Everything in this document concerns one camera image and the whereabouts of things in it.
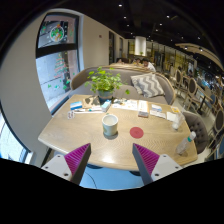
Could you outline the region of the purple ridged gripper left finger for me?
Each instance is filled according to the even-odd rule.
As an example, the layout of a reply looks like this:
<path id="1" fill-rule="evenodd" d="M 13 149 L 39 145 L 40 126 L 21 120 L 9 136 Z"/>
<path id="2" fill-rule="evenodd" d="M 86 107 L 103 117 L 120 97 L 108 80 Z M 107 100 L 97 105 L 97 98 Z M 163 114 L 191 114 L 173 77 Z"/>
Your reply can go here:
<path id="1" fill-rule="evenodd" d="M 64 156 L 65 161 L 72 173 L 71 181 L 76 185 L 79 185 L 82 180 L 90 154 L 91 144 L 87 143 Z"/>

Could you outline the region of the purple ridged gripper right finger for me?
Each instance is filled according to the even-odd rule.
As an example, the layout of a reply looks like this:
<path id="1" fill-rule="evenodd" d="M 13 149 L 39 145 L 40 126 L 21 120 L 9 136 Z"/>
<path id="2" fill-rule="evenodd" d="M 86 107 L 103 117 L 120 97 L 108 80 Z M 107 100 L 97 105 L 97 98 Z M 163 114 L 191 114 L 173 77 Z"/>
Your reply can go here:
<path id="1" fill-rule="evenodd" d="M 143 183 L 145 185 L 152 183 L 153 179 L 151 175 L 159 160 L 159 155 L 136 143 L 133 144 L 132 154 L 137 163 Z"/>

